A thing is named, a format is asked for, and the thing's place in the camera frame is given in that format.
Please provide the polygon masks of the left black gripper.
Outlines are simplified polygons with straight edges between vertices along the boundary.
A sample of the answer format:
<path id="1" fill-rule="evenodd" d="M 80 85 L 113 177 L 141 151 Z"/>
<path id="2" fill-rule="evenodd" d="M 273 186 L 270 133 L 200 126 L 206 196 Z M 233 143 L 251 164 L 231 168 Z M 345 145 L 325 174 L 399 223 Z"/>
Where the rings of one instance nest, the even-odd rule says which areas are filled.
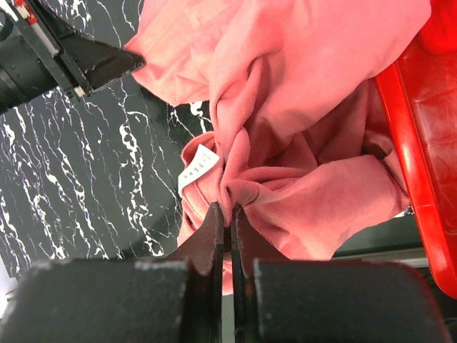
<path id="1" fill-rule="evenodd" d="M 11 1 L 10 17 L 69 97 L 91 96 L 146 64 L 140 54 L 75 30 L 42 1 Z"/>

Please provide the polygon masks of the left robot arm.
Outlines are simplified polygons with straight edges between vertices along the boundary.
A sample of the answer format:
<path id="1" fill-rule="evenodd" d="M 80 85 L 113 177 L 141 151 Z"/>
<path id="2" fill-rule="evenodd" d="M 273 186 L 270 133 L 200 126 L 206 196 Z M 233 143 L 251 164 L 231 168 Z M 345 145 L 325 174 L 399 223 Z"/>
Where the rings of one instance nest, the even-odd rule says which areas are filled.
<path id="1" fill-rule="evenodd" d="M 145 64 L 75 30 L 42 1 L 1 2 L 2 113 L 56 87 L 80 100 Z"/>

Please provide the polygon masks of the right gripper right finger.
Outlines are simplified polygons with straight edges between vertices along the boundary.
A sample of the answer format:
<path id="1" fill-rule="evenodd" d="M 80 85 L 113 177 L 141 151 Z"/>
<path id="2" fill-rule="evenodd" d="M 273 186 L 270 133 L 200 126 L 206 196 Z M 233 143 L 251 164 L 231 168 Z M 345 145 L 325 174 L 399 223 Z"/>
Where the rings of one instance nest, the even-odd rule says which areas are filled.
<path id="1" fill-rule="evenodd" d="M 231 221 L 231 260 L 233 277 L 234 334 L 236 342 L 259 342 L 256 289 L 253 263 L 256 260 L 277 262 L 280 253 L 250 221 L 237 204 Z"/>

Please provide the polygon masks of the salmon pink t shirt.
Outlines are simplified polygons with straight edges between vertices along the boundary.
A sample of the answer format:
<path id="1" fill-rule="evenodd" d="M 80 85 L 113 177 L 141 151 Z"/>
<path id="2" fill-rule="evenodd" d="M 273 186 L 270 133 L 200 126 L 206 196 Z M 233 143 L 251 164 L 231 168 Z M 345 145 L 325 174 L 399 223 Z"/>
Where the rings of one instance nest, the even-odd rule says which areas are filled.
<path id="1" fill-rule="evenodd" d="M 135 80 L 177 106 L 208 101 L 218 155 L 184 181 L 184 243 L 218 202 L 291 259 L 330 259 L 409 205 L 374 77 L 431 14 L 429 1 L 145 1 L 127 48 Z"/>

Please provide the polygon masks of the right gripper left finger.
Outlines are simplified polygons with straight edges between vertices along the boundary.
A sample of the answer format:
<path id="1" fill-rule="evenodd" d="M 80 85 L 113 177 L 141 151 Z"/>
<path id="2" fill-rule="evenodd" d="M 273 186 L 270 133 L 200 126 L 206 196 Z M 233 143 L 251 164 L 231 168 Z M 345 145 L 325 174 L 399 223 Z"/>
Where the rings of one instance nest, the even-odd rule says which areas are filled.
<path id="1" fill-rule="evenodd" d="M 202 225 L 173 253 L 171 261 L 188 266 L 180 342 L 221 342 L 224 218 L 210 204 Z"/>

